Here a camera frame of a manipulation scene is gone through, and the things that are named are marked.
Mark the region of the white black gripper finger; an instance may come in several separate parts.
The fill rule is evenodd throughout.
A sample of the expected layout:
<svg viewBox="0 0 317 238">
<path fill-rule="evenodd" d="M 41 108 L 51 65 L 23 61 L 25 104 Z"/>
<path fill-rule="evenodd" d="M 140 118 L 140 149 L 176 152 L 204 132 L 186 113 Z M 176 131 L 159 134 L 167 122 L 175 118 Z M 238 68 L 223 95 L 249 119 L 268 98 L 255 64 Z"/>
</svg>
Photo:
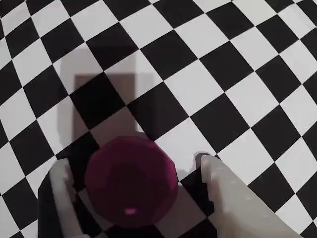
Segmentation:
<svg viewBox="0 0 317 238">
<path fill-rule="evenodd" d="M 83 238 L 74 200 L 74 179 L 68 159 L 54 162 L 38 189 L 38 237 Z"/>
</svg>

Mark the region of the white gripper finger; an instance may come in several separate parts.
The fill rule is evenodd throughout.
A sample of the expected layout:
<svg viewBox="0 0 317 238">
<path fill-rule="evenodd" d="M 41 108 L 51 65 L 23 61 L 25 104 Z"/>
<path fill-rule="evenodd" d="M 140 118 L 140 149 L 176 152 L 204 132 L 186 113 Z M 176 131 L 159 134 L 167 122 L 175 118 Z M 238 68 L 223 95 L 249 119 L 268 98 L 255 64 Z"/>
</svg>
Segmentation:
<svg viewBox="0 0 317 238">
<path fill-rule="evenodd" d="M 202 182 L 214 204 L 211 221 L 220 238 L 298 238 L 219 158 L 200 159 Z"/>
</svg>

